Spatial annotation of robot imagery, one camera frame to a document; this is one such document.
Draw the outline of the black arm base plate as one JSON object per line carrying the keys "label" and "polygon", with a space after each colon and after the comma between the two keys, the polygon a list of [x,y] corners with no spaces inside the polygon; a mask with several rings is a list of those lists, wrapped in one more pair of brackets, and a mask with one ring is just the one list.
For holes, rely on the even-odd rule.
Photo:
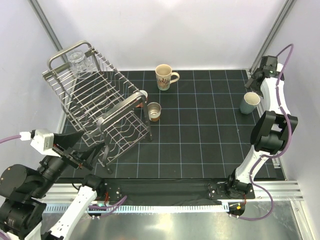
{"label": "black arm base plate", "polygon": [[201,206],[253,200],[252,185],[237,188],[225,178],[106,178],[112,203],[128,206]]}

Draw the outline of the cream floral ceramic mug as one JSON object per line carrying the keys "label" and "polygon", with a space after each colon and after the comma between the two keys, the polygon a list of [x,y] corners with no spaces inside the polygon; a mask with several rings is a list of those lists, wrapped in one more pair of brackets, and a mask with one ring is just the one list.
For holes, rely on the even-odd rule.
{"label": "cream floral ceramic mug", "polygon": [[157,87],[160,91],[167,91],[171,84],[180,79],[180,75],[177,72],[173,72],[172,67],[168,64],[158,65],[155,68],[155,76]]}

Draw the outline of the teal ceramic cup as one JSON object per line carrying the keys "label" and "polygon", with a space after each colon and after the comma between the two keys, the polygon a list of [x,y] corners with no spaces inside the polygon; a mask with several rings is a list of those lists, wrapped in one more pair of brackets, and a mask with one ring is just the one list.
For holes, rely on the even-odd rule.
{"label": "teal ceramic cup", "polygon": [[260,101],[261,98],[257,93],[247,92],[241,100],[239,110],[242,114],[251,114],[255,110],[257,105],[260,103]]}

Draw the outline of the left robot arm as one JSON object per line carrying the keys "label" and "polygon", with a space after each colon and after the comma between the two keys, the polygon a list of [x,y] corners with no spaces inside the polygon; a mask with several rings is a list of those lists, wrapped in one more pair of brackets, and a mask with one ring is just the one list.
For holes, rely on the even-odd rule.
{"label": "left robot arm", "polygon": [[43,212],[47,204],[41,202],[67,167],[92,170],[93,161],[99,158],[104,142],[87,150],[77,150],[75,144],[84,131],[58,134],[47,129],[20,132],[22,141],[44,155],[38,169],[22,164],[6,168],[0,177],[0,195],[5,198],[0,207],[0,228],[12,240],[68,240],[83,213],[94,200],[106,194],[105,181],[88,174],[76,197],[63,216],[44,234],[41,233]]}

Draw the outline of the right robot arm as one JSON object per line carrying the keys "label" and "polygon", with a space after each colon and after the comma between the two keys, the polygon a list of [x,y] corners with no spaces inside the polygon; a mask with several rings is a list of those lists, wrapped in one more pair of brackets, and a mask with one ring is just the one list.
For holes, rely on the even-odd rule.
{"label": "right robot arm", "polygon": [[264,56],[245,84],[261,100],[264,113],[251,132],[247,156],[228,177],[225,192],[229,198],[241,199],[253,190],[260,168],[285,149],[298,125],[298,118],[291,115],[286,105],[282,69],[276,56]]}

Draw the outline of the clear faceted glass cup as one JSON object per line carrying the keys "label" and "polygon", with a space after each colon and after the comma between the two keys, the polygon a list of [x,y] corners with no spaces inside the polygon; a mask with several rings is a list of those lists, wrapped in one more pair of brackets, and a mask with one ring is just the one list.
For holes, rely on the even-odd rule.
{"label": "clear faceted glass cup", "polygon": [[89,80],[93,77],[94,66],[82,50],[72,50],[67,54],[73,77],[77,80]]}

